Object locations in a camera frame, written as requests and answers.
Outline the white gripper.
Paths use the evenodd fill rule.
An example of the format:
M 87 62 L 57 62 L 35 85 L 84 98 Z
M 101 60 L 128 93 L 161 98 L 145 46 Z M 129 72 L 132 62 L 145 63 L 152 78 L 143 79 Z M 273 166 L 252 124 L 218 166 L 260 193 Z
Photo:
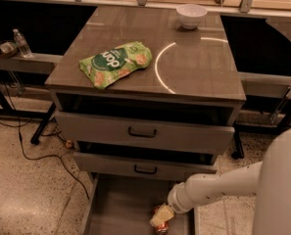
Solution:
M 174 218 L 174 213 L 186 213 L 194 209 L 197 201 L 194 199 L 194 194 L 197 188 L 192 184 L 181 182 L 174 184 L 168 194 L 168 205 L 162 204 L 153 210 L 153 216 L 150 219 L 150 224 L 153 227 Z

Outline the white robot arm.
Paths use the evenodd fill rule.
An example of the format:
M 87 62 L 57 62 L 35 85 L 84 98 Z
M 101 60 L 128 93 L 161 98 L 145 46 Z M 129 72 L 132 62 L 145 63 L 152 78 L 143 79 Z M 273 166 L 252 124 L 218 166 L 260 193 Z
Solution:
M 157 227 L 223 196 L 256 198 L 252 235 L 291 235 L 291 128 L 270 143 L 258 163 L 223 174 L 194 174 L 174 185 L 150 224 Z

